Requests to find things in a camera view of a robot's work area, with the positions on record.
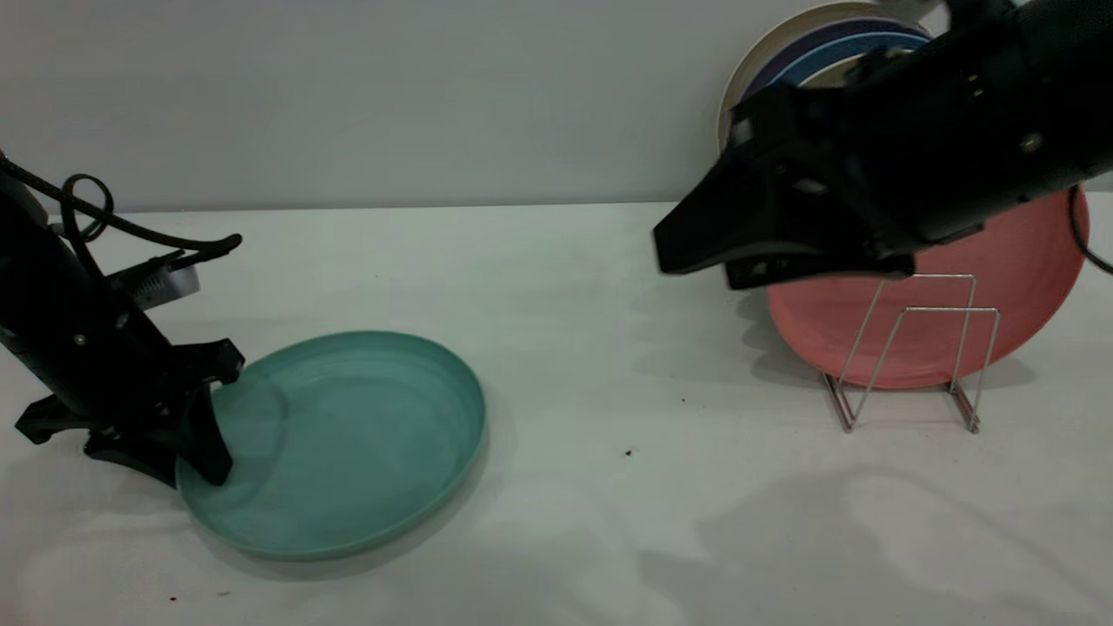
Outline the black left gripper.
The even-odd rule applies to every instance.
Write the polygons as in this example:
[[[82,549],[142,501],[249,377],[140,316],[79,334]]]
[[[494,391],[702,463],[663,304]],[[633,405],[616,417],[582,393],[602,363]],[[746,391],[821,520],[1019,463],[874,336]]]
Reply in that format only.
[[[210,384],[238,380],[238,349],[227,338],[173,345],[129,294],[83,268],[31,198],[3,193],[1,216],[3,346],[50,391],[24,409],[17,430],[36,444],[91,430],[83,454],[93,460],[175,488],[179,456],[210,486],[226,483],[233,459]],[[178,454],[116,431],[159,423],[180,408]]]

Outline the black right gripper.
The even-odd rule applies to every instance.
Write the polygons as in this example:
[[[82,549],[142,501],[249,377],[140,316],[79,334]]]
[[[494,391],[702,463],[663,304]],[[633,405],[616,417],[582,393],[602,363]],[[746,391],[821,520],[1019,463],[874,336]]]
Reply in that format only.
[[[723,265],[732,290],[903,280],[916,272],[904,254],[1040,198],[1040,82],[1020,8],[949,9],[949,31],[907,50],[881,35],[834,87],[798,82],[787,68],[748,88],[730,113],[730,150],[771,170],[716,163],[654,226],[657,268]]]

